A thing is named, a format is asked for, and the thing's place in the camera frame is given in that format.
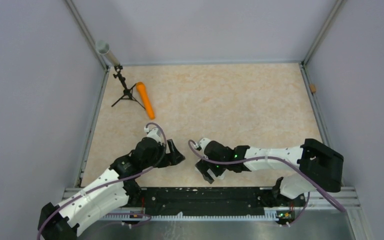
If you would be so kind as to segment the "white remote control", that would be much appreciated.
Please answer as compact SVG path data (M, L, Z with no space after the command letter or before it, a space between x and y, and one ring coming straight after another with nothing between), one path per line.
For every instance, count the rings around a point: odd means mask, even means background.
M225 177L226 177L226 171L224 171L222 174L220 174L218 177L217 177L217 179L219 179L219 180L224 180L225 179Z

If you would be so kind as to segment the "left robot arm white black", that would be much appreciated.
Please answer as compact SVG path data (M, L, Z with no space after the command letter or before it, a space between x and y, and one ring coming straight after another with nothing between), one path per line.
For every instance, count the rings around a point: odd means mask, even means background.
M141 188L136 179L152 169L176 166L186 157L172 139L144 137L135 149L120 156L92 183L57 204L47 203L38 223L38 240L76 240L116 208L134 207Z

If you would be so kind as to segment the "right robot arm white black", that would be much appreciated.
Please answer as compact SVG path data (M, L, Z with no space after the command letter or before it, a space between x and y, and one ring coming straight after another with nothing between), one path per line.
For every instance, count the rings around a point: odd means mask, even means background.
M337 151L313 139L302 145L284 148L259 148L238 145L224 146L209 138L188 141L188 146L203 164L202 175L209 183L222 178L225 171L235 173L261 170L294 171L281 177L273 192L279 206L287 206L299 195L319 191L320 194L338 193L342 188L344 157Z

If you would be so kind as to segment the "black mini tripod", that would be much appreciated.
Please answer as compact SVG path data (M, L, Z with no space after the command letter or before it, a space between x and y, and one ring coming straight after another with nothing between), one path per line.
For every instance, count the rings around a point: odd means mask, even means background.
M118 100L116 100L111 105L111 107L114 107L121 100L126 100L126 101L133 101L133 102L138 103L145 110L145 107L133 96L133 90L134 90L134 87L136 86L136 84L134 84L132 87L127 86L126 78L122 75L123 66L122 65L116 65L116 66L114 66L114 70L115 70L115 73L113 74L113 77L120 81L120 83L123 87L123 91L122 91L123 95Z

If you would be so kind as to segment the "grey tube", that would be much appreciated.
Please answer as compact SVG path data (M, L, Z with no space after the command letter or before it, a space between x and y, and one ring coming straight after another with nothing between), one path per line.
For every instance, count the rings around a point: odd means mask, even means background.
M95 42L95 50L98 54L105 57L111 65L120 66L120 61L116 58L116 56L113 54L113 52L110 49L110 45L108 42L104 40L98 40Z

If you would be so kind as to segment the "small cork piece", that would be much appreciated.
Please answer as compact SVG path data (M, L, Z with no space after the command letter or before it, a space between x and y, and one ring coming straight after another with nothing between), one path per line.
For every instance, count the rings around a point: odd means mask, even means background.
M310 90L310 92L312 94L316 93L317 88L316 88L316 86L314 84L311 83L311 84L308 85L308 87L309 87L309 90Z

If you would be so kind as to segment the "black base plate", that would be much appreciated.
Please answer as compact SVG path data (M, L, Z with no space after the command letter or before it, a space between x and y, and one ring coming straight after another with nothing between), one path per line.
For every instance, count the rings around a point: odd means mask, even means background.
M128 204L152 216L262 216L270 210L303 207L305 196L289 199L264 187L147 187Z

